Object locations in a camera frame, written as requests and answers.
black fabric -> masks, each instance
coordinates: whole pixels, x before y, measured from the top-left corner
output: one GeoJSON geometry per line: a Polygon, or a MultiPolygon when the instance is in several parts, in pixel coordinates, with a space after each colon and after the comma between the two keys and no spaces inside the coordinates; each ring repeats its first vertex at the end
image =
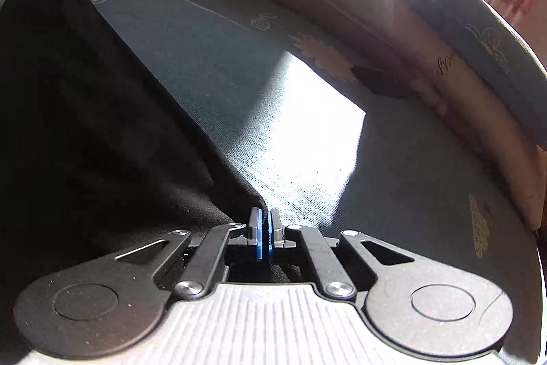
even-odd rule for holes
{"type": "Polygon", "coordinates": [[[0,132],[0,363],[33,280],[266,208],[89,0],[5,1],[0,132]]]}

circular cap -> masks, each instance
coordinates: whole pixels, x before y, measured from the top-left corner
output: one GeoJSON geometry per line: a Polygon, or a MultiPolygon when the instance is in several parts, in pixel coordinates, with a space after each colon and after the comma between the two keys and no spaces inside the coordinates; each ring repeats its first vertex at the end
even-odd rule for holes
{"type": "Polygon", "coordinates": [[[353,293],[353,286],[345,282],[330,282],[325,290],[336,297],[348,297],[353,293]]]}
{"type": "Polygon", "coordinates": [[[422,316],[439,322],[466,318],[475,309],[475,299],[452,285],[428,285],[412,293],[412,307],[422,316]]]}
{"type": "Polygon", "coordinates": [[[174,286],[174,293],[179,297],[195,296],[201,291],[203,291],[203,285],[198,282],[192,282],[192,280],[178,282],[174,286]]]}
{"type": "Polygon", "coordinates": [[[53,306],[64,318],[86,321],[108,314],[117,303],[117,294],[107,286],[79,283],[59,291],[53,306]]]}

beige wall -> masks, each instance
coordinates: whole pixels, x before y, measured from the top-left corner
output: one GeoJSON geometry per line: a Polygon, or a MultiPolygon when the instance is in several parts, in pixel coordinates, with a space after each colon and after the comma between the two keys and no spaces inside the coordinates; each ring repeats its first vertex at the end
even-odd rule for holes
{"type": "Polygon", "coordinates": [[[537,0],[515,29],[547,68],[547,0],[537,0]]]}

pillow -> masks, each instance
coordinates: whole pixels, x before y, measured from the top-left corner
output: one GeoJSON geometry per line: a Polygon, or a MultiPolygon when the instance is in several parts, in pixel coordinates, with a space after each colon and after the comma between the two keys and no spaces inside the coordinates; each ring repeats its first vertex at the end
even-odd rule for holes
{"type": "MultiPolygon", "coordinates": [[[[547,72],[518,33],[483,0],[405,1],[547,149],[547,72]]],[[[446,66],[441,58],[438,64],[446,66]]]]}

